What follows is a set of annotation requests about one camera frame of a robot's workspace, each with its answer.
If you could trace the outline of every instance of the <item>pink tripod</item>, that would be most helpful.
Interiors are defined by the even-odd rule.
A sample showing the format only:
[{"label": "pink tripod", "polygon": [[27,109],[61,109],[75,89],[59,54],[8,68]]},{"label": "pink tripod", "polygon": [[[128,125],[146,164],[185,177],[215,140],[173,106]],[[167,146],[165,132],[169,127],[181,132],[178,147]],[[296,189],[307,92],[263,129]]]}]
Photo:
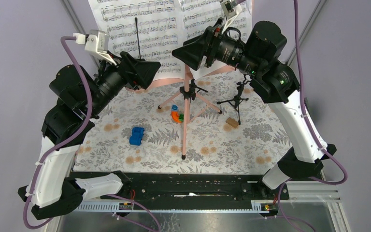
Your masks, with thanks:
[{"label": "pink tripod", "polygon": [[[195,118],[197,118],[202,112],[204,112],[208,107],[211,107],[215,111],[217,111],[219,114],[222,114],[223,112],[218,109],[216,106],[214,106],[212,103],[210,103],[207,99],[205,99],[203,96],[201,96],[198,91],[196,92],[196,88],[198,91],[202,90],[204,92],[207,92],[206,90],[197,87],[194,84],[194,79],[190,78],[189,75],[185,75],[184,79],[184,87],[181,87],[180,90],[175,93],[173,96],[171,96],[169,99],[167,99],[165,102],[163,102],[161,105],[158,106],[159,109],[161,109],[163,106],[171,102],[174,98],[176,98],[178,95],[183,94],[184,95],[184,131],[183,131],[183,147],[182,147],[182,154],[181,159],[186,159],[186,138],[187,138],[187,123],[192,122]],[[203,102],[207,104],[207,106],[201,110],[196,116],[190,120],[190,104],[191,100],[194,100],[195,98],[201,99]]]}]

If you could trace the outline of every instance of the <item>blue toy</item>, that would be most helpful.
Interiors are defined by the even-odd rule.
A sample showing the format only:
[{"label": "blue toy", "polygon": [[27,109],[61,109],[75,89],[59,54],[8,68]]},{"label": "blue toy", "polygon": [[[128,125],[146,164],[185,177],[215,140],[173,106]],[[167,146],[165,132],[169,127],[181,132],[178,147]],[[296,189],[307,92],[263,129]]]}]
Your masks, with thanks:
[{"label": "blue toy", "polygon": [[142,144],[142,141],[143,141],[143,135],[144,135],[144,128],[143,127],[134,127],[131,130],[131,137],[128,140],[128,142],[131,145],[140,146],[140,144]]},{"label": "blue toy", "polygon": [[171,112],[178,112],[178,107],[176,105],[173,105],[171,107]]}]

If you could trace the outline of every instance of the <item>blue toy car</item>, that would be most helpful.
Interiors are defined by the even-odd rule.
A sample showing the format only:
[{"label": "blue toy car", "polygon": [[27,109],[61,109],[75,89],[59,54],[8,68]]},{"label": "blue toy car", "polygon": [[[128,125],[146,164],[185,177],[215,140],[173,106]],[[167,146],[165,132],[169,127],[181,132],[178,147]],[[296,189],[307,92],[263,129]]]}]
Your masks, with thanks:
[{"label": "blue toy car", "polygon": [[131,130],[131,137],[128,140],[128,142],[131,145],[140,146],[140,144],[142,144],[142,141],[143,141],[143,135],[144,135],[144,128],[143,127],[134,127]]}]

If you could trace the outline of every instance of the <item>fern pattern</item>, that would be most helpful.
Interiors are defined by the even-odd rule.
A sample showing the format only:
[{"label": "fern pattern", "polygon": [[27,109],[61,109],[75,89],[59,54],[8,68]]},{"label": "fern pattern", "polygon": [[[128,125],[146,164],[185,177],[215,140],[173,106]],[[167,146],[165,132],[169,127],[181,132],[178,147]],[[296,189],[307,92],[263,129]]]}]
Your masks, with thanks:
[{"label": "fern pattern", "polygon": [[[232,98],[236,83],[243,80],[237,72],[201,78],[197,84],[209,92],[204,97],[214,104]],[[76,157],[75,171],[264,174],[292,146],[281,123],[261,98],[244,91],[249,98],[240,105],[238,128],[225,123],[236,119],[228,104],[216,105],[223,114],[208,108],[187,125],[186,159],[182,153],[183,124],[170,115],[172,102],[157,106],[176,93],[183,83],[130,92],[125,89],[104,108],[96,126],[86,135]],[[174,101],[184,110],[182,96]],[[205,107],[196,99],[191,118]],[[128,143],[133,127],[143,127],[140,146]]]}]

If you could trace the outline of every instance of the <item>camera lens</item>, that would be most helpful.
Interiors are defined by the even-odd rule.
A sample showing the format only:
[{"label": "camera lens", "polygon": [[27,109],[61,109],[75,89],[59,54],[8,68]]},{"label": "camera lens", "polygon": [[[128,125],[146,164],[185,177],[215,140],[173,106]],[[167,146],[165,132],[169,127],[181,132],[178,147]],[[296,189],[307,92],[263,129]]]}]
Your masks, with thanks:
[{"label": "camera lens", "polygon": [[109,66],[104,74],[96,79],[96,84],[99,91],[93,96],[92,115],[98,115],[127,84],[127,81],[117,72],[116,67]]},{"label": "camera lens", "polygon": [[244,44],[242,42],[222,35],[215,59],[240,70],[242,73],[252,73],[257,65],[243,52]]}]

